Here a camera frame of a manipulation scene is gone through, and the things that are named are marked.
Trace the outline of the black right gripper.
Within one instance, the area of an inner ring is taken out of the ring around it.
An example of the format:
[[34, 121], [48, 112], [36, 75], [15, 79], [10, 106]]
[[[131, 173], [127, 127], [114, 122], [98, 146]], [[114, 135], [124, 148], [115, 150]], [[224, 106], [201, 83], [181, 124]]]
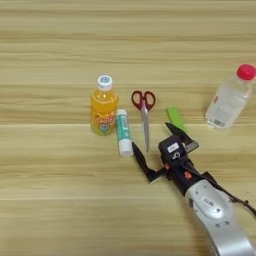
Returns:
[[164, 167], [158, 171], [154, 171], [147, 166], [146, 160], [140, 149], [135, 143], [132, 143], [133, 153], [137, 163], [141, 167], [149, 182], [154, 182], [158, 178], [165, 176], [168, 180], [172, 180], [182, 195], [185, 195], [189, 188], [201, 180], [207, 180], [211, 185], [217, 182], [208, 173], [200, 174], [194, 164], [188, 157], [188, 154], [199, 147], [196, 142], [179, 127], [172, 123], [166, 122], [165, 125], [180, 140], [164, 140], [159, 143], [158, 148], [161, 153], [161, 159]]

